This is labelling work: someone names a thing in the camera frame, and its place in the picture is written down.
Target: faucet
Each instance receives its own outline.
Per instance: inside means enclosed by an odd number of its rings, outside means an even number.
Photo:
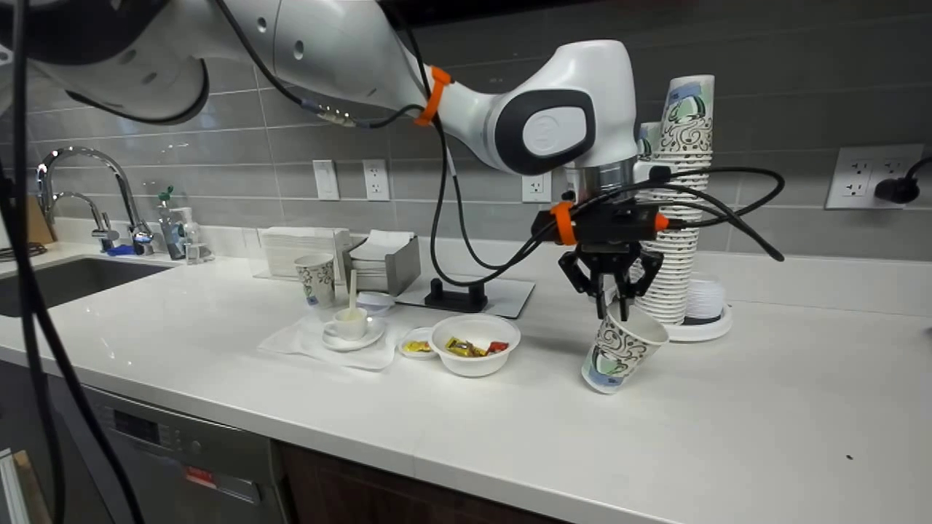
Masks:
[[[53,148],[37,166],[34,166],[34,190],[37,190],[37,203],[42,203],[42,214],[55,235],[55,193],[53,193],[53,163],[61,161],[61,157],[97,157],[107,166],[107,173],[117,179],[117,190],[120,190],[120,198],[122,198],[122,208],[126,208],[126,219],[128,219],[128,232],[131,232],[131,246],[136,254],[155,254],[155,235],[150,231],[150,224],[144,221],[139,215],[139,208],[133,200],[133,193],[128,186],[128,179],[122,173],[122,166],[97,151],[97,148],[84,148],[84,147],[65,147],[65,148]]]
[[[90,208],[90,219],[93,219],[90,235],[100,238],[100,249],[107,254],[115,249],[115,243],[120,238],[120,232],[112,228],[107,214],[100,214],[100,208],[84,193],[55,193],[53,203],[58,203],[65,198],[80,198]]]

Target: dishwasher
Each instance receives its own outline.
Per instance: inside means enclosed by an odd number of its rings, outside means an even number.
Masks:
[[[84,448],[97,490],[115,522],[131,522],[103,452],[65,388],[53,388],[68,432]],[[87,391],[150,524],[289,524],[291,509],[275,439]]]

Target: robotic arm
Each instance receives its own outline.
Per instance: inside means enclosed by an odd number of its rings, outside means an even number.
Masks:
[[[139,122],[199,113],[211,83],[202,59],[247,59],[240,37],[302,90],[387,110],[426,104],[417,62],[377,0],[48,0],[30,24],[37,72],[80,103]],[[441,90],[441,69],[426,72]],[[636,83],[618,40],[559,48],[509,94],[452,83],[438,103],[447,132],[500,173],[613,166],[639,154]]]

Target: orange ring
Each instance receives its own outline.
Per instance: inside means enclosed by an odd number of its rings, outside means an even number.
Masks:
[[[556,243],[559,246],[578,246],[578,231],[573,231],[573,219],[570,219],[573,203],[559,200],[550,208],[550,215],[556,221]]]
[[[428,99],[426,110],[420,110],[420,116],[417,116],[420,128],[431,128],[431,122],[441,110],[442,90],[452,85],[452,77],[441,68],[431,68],[431,80],[435,80],[431,99]]]

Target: backsplash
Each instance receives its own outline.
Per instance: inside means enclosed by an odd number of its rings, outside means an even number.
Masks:
[[[758,214],[787,254],[932,259],[932,186],[907,214],[827,214],[838,147],[932,142],[930,0],[605,0],[509,19],[417,30],[426,59],[479,90],[527,80],[562,40],[621,37],[639,80],[639,113],[655,119],[666,83],[716,77],[716,163],[754,163],[789,179]],[[32,83],[30,154],[81,142],[117,157],[139,196],[173,183],[205,224],[348,224],[428,232],[438,193],[438,136],[401,122],[343,132],[276,97],[250,65],[211,62],[211,103],[184,126],[152,128],[69,103]],[[334,161],[342,200],[318,200],[313,161]],[[458,148],[471,235],[524,238],[538,203],[518,179],[484,170]],[[391,200],[365,200],[361,161],[387,161]],[[80,190],[120,215],[117,183],[87,161],[61,161],[55,190]],[[715,179],[728,203],[761,180]],[[709,250],[758,250],[735,231],[701,232]]]

